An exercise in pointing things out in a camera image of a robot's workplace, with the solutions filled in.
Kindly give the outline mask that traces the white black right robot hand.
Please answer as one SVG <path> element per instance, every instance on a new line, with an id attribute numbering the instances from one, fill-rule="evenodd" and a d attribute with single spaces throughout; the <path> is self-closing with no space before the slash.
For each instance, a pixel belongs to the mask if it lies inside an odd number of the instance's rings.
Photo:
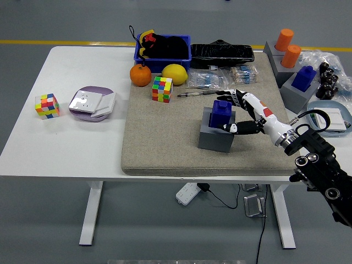
<path id="1" fill-rule="evenodd" d="M 280 122 L 272 111 L 256 96 L 249 92 L 236 89 L 217 91 L 217 99 L 232 103 L 248 112 L 252 121 L 243 121 L 232 124 L 220 124 L 218 127 L 234 135 L 249 135 L 264 133 L 270 136 L 272 143 L 283 146 L 295 138 L 293 128 Z"/>

